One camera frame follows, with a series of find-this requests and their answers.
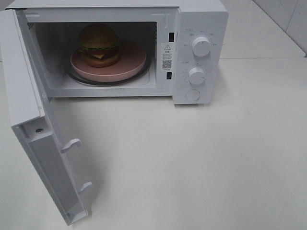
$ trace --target microwave oven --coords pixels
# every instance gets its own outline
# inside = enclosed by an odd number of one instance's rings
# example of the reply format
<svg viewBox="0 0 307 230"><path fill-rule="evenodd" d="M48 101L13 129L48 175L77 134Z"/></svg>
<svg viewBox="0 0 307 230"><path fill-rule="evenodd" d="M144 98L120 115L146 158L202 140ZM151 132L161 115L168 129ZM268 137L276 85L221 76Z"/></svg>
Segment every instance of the microwave oven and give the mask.
<svg viewBox="0 0 307 230"><path fill-rule="evenodd" d="M219 0L16 0L0 12L11 126L68 225L88 216L82 191L92 183L78 183L68 151L81 142L63 143L50 100L172 96L174 104L209 103L227 19ZM92 23L142 47L146 68L127 81L83 81L69 60Z"/></svg>

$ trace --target white knob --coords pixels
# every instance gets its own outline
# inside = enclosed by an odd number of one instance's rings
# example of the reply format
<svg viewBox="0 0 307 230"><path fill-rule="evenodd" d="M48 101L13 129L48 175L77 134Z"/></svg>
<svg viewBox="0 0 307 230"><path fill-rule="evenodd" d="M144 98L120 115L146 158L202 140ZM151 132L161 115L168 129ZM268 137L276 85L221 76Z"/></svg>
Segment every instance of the white knob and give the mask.
<svg viewBox="0 0 307 230"><path fill-rule="evenodd" d="M193 85L200 85L206 79L206 73L201 68L193 68L189 71L189 81Z"/></svg>
<svg viewBox="0 0 307 230"><path fill-rule="evenodd" d="M192 42L193 53L196 56L203 57L209 54L211 49L211 39L206 36L197 37Z"/></svg>

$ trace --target open microwave door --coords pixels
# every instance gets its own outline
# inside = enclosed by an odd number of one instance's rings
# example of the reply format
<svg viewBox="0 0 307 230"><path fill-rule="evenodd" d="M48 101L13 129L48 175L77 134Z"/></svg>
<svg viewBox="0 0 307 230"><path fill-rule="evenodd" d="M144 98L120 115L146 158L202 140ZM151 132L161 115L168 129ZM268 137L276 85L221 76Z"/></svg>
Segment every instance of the open microwave door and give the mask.
<svg viewBox="0 0 307 230"><path fill-rule="evenodd" d="M67 151L40 82L41 60L23 11L0 12L3 69L12 129L68 225L88 215Z"/></svg>

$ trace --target timer knob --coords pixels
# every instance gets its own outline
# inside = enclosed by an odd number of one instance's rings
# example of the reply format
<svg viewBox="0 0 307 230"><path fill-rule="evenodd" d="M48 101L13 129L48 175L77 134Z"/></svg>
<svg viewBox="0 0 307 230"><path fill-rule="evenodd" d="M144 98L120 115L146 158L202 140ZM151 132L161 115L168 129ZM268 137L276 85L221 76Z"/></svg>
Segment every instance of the timer knob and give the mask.
<svg viewBox="0 0 307 230"><path fill-rule="evenodd" d="M209 54L211 49L211 39L206 36L200 36L193 40L192 50L198 57L203 57Z"/></svg>
<svg viewBox="0 0 307 230"><path fill-rule="evenodd" d="M192 85L200 85L206 79L206 73L201 68L192 68L189 71L189 81Z"/></svg>

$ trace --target control panel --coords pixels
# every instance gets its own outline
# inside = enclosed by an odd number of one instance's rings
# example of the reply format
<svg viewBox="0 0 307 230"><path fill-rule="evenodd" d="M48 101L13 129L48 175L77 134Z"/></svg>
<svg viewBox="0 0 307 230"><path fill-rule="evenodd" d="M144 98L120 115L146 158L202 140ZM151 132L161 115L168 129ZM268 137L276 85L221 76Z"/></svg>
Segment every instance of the control panel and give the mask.
<svg viewBox="0 0 307 230"><path fill-rule="evenodd" d="M211 101L228 12L181 14L174 103L206 104Z"/></svg>

